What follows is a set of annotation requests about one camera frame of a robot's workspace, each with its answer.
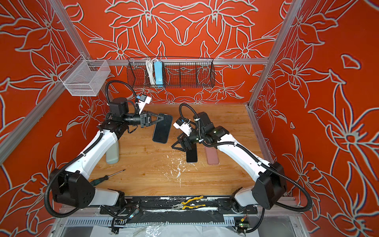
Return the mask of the black smartphone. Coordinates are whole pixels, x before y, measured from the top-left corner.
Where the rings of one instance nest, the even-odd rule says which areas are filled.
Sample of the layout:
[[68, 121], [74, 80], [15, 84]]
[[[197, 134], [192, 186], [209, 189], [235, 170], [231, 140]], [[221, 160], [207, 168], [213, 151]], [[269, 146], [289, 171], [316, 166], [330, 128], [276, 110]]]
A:
[[168, 142], [173, 117], [168, 114], [159, 115], [163, 117], [163, 120], [156, 124], [152, 140], [156, 143], [166, 144]]

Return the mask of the pink phone case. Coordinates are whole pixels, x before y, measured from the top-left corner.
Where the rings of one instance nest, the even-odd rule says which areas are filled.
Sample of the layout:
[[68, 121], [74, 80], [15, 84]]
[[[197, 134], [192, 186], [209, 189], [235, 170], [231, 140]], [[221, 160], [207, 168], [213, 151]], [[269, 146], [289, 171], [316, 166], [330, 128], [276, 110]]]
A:
[[210, 166], [218, 165], [219, 157], [218, 157], [217, 149], [214, 147], [204, 147], [204, 149], [205, 149], [208, 165]]

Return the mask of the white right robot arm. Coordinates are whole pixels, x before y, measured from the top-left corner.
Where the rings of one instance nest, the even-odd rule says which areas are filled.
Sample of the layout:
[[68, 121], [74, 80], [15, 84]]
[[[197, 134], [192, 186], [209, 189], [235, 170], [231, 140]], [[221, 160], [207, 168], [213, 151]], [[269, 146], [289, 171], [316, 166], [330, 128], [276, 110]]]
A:
[[[308, 191], [298, 182], [287, 177], [280, 163], [270, 163], [249, 151], [227, 129], [222, 126], [215, 127], [205, 112], [195, 115], [193, 123], [197, 128], [192, 128], [192, 121], [183, 118], [177, 119], [173, 124], [176, 129], [182, 131], [177, 142], [173, 144], [173, 149], [188, 152], [196, 144], [203, 144], [205, 147], [215, 148], [232, 158], [255, 183], [251, 187], [237, 190], [232, 195], [232, 199], [239, 206], [258, 204], [262, 208], [270, 210], [277, 205], [295, 212], [306, 212], [312, 208], [313, 201]], [[288, 183], [293, 184], [305, 195], [307, 199], [305, 206], [289, 206], [279, 201], [287, 192]]]

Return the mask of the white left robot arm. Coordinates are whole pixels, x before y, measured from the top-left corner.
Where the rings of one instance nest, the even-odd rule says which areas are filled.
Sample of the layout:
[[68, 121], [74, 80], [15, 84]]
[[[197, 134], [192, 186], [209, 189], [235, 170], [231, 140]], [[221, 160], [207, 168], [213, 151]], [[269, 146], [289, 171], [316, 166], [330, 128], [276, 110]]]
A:
[[131, 126], [143, 128], [163, 121], [163, 116], [144, 111], [151, 100], [146, 95], [137, 96], [133, 103], [134, 113], [130, 113], [130, 101], [126, 98], [119, 97], [109, 102], [110, 111], [98, 126], [93, 140], [75, 159], [50, 174], [44, 193], [44, 207], [51, 216], [68, 217], [91, 205], [118, 209], [126, 206], [122, 191], [98, 189], [88, 179], [104, 155], [114, 153], [110, 163], [118, 162], [118, 140], [125, 132], [131, 133]]

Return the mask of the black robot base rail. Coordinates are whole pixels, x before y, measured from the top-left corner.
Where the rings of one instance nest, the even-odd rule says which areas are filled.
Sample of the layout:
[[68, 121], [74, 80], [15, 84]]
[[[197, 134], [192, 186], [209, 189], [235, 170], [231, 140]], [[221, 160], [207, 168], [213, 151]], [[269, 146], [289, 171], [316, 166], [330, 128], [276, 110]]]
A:
[[204, 196], [199, 204], [206, 207], [193, 210], [177, 210], [172, 206], [190, 198], [186, 196], [134, 196], [126, 197], [126, 207], [107, 206], [100, 208], [100, 214], [110, 217], [118, 216], [114, 226], [126, 225], [219, 225], [235, 226], [249, 223], [251, 218], [259, 216], [256, 205], [241, 207], [229, 196]]

